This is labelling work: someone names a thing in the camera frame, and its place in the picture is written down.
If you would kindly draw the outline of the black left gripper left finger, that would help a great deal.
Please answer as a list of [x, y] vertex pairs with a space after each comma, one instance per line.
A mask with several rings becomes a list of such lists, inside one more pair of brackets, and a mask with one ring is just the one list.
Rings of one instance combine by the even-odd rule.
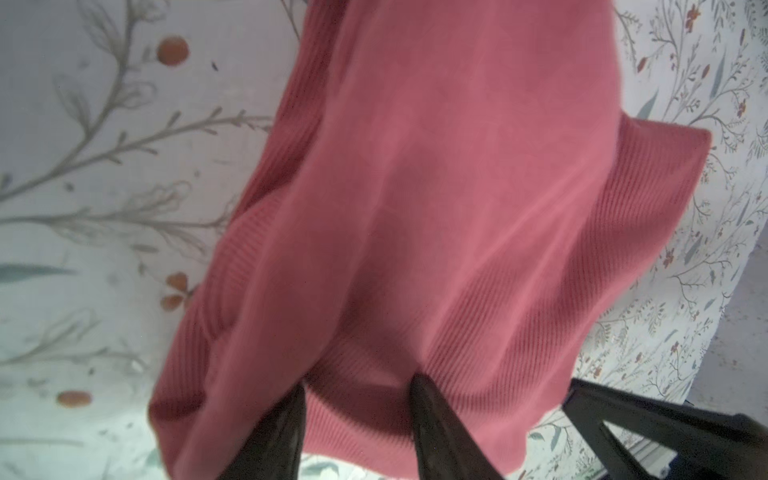
[[306, 394], [296, 384], [256, 425], [219, 480], [296, 480], [306, 428]]

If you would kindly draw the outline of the pink tank top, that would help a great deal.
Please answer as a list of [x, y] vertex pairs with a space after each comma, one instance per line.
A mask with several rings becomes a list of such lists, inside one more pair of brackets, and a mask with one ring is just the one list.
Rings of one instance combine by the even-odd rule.
[[149, 404], [213, 479], [297, 383], [304, 447], [413, 478], [431, 377], [518, 469], [599, 316], [657, 259], [709, 132], [620, 106], [608, 1], [312, 1], [260, 164]]

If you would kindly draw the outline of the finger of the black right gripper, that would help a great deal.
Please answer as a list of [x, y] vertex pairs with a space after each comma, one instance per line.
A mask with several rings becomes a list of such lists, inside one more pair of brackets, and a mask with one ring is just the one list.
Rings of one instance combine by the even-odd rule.
[[580, 379], [571, 381], [562, 410], [612, 479], [653, 476], [610, 424], [674, 451], [669, 479], [767, 477], [767, 428], [743, 414], [653, 400]]

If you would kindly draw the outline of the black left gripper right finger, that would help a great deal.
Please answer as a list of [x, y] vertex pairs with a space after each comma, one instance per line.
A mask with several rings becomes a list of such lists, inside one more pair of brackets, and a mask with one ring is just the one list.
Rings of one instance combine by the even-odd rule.
[[427, 375], [411, 380], [409, 412], [419, 479], [503, 479]]

